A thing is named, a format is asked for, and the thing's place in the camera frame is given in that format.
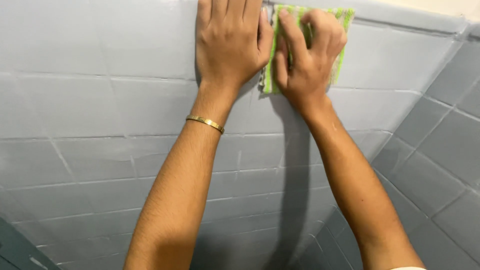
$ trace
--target microfiber cloth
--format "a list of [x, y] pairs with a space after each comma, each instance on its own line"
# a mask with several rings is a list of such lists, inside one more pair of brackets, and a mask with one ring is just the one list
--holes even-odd
[[[310, 25], [303, 25], [300, 23], [300, 19], [302, 18], [302, 16], [306, 12], [310, 11], [312, 8], [299, 7], [299, 6], [293, 6], [293, 5], [281, 5], [281, 4], [274, 5], [274, 12], [272, 17], [272, 22], [273, 22], [272, 27], [275, 32], [274, 42], [272, 46], [272, 51], [270, 52], [270, 60], [268, 61], [267, 66], [264, 67], [262, 71], [262, 77], [260, 79], [260, 85], [263, 86], [263, 92], [266, 94], [280, 93], [280, 89], [276, 85], [275, 79], [273, 77], [274, 74], [273, 74], [272, 68], [273, 68], [273, 57], [275, 55], [275, 50], [276, 50], [276, 39], [277, 39], [277, 36], [280, 35], [282, 31], [280, 22], [278, 20], [278, 13], [282, 9], [286, 9], [290, 14], [293, 15], [294, 18], [296, 18], [297, 25], [301, 28], [303, 35], [305, 36], [305, 41], [307, 43], [307, 46], [310, 46], [310, 43], [312, 40], [312, 29]], [[335, 15], [335, 18], [337, 18], [338, 22], [345, 29], [345, 33], [348, 33], [348, 28], [350, 27], [353, 17], [355, 16], [355, 11], [353, 9], [334, 8], [334, 9], [324, 9], [323, 11]], [[340, 68], [342, 67], [344, 51], [345, 51], [345, 48], [342, 50], [342, 52], [338, 55], [337, 59], [335, 60], [335, 63], [332, 67], [329, 84], [336, 83], [338, 74], [340, 72]]]

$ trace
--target gold bracelet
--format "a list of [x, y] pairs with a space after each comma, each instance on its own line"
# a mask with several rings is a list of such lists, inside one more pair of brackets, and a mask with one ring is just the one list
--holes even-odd
[[218, 129], [218, 131], [223, 134], [225, 132], [225, 129], [220, 126], [219, 124], [215, 123], [214, 121], [210, 120], [210, 119], [205, 119], [203, 117], [200, 117], [200, 116], [195, 116], [195, 115], [191, 115], [189, 114], [187, 116], [187, 119], [186, 120], [195, 120], [195, 121], [198, 121], [198, 122], [201, 122], [201, 123], [204, 123], [204, 124], [207, 124], [209, 126], [212, 126], [216, 129]]

